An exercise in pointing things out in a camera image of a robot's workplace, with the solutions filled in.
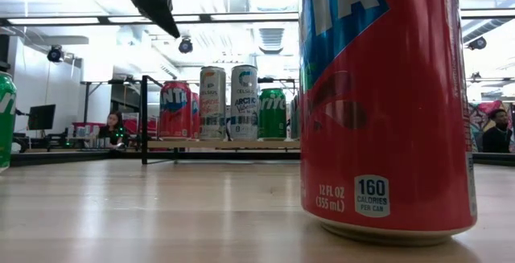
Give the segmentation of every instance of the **person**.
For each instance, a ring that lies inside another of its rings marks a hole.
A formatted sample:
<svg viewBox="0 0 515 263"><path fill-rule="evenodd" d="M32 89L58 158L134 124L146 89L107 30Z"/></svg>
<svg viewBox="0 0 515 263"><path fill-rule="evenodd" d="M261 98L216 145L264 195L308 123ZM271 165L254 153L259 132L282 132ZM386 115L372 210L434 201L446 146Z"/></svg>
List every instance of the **person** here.
<svg viewBox="0 0 515 263"><path fill-rule="evenodd" d="M508 114L503 109L495 109L488 118L496 125L483 134L483 152L508 154L513 134L513 131L508 129Z"/></svg>
<svg viewBox="0 0 515 263"><path fill-rule="evenodd" d="M117 144L123 142L125 137L125 128L122 122L122 113L113 111L107 117L107 125L102 126L98 132L98 138L109 138L109 144L106 147L116 148Z"/></svg>

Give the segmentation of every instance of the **fluorescent light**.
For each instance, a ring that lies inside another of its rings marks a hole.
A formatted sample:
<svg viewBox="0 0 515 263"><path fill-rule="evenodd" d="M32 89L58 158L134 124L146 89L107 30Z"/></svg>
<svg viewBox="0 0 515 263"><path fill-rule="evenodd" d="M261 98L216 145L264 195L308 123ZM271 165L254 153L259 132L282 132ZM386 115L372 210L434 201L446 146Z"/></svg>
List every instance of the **fluorescent light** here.
<svg viewBox="0 0 515 263"><path fill-rule="evenodd" d="M114 17L107 18L112 23L152 23L145 17Z"/></svg>
<svg viewBox="0 0 515 263"><path fill-rule="evenodd" d="M9 18L13 25L98 24L97 18Z"/></svg>
<svg viewBox="0 0 515 263"><path fill-rule="evenodd" d="M176 22L199 22L200 17L197 14L179 14L174 15Z"/></svg>
<svg viewBox="0 0 515 263"><path fill-rule="evenodd" d="M213 21L255 21L255 20L283 20L291 19L298 20L298 13L256 13L256 14L212 14L211 19Z"/></svg>
<svg viewBox="0 0 515 263"><path fill-rule="evenodd" d="M513 17L515 16L515 9L509 9L509 10L461 10L460 11L461 18L467 18L467 17L492 17L492 16L499 16L499 17Z"/></svg>

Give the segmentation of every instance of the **table surface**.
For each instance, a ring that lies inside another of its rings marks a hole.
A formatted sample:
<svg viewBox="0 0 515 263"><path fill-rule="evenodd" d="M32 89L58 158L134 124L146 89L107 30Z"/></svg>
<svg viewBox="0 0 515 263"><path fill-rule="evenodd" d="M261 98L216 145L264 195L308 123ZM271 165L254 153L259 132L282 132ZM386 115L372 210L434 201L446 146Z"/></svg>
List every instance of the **table surface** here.
<svg viewBox="0 0 515 263"><path fill-rule="evenodd" d="M324 231L299 205L298 164L14 167L0 175L0 262L515 261L515 169L476 166L476 190L472 230L399 248Z"/></svg>

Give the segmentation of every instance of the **soda can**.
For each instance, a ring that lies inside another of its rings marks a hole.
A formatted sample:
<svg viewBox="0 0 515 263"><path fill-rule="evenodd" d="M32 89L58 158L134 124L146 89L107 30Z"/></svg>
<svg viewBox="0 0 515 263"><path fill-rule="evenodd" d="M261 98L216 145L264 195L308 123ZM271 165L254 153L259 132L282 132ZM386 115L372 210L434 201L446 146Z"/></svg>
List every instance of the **soda can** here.
<svg viewBox="0 0 515 263"><path fill-rule="evenodd" d="M192 131L192 91L184 81L169 81L161 88L159 136L189 139Z"/></svg>
<svg viewBox="0 0 515 263"><path fill-rule="evenodd" d="M303 208L332 232L386 244L438 244L473 226L458 0L301 8Z"/></svg>
<svg viewBox="0 0 515 263"><path fill-rule="evenodd" d="M259 138L286 138L286 96L280 88L264 89L259 96Z"/></svg>
<svg viewBox="0 0 515 263"><path fill-rule="evenodd" d="M291 139L299 139L299 97L297 95L290 102L290 133Z"/></svg>
<svg viewBox="0 0 515 263"><path fill-rule="evenodd" d="M200 70L200 139L221 141L225 137L225 70Z"/></svg>
<svg viewBox="0 0 515 263"><path fill-rule="evenodd" d="M0 72L0 172L10 166L15 112L16 86L11 75Z"/></svg>
<svg viewBox="0 0 515 263"><path fill-rule="evenodd" d="M258 139L258 70L241 65L231 73L231 138Z"/></svg>
<svg viewBox="0 0 515 263"><path fill-rule="evenodd" d="M192 92L192 139L199 139L200 111L199 94Z"/></svg>

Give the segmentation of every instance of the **wooden shelf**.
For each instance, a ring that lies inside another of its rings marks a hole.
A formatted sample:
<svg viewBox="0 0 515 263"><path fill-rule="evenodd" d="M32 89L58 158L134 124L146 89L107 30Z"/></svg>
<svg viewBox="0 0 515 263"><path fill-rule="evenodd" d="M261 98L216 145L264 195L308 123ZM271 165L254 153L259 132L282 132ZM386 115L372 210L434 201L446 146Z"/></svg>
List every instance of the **wooden shelf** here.
<svg viewBox="0 0 515 263"><path fill-rule="evenodd" d="M148 142L149 148L257 148L257 149L278 149L278 148L300 148L300 142L196 142L196 141L159 141Z"/></svg>

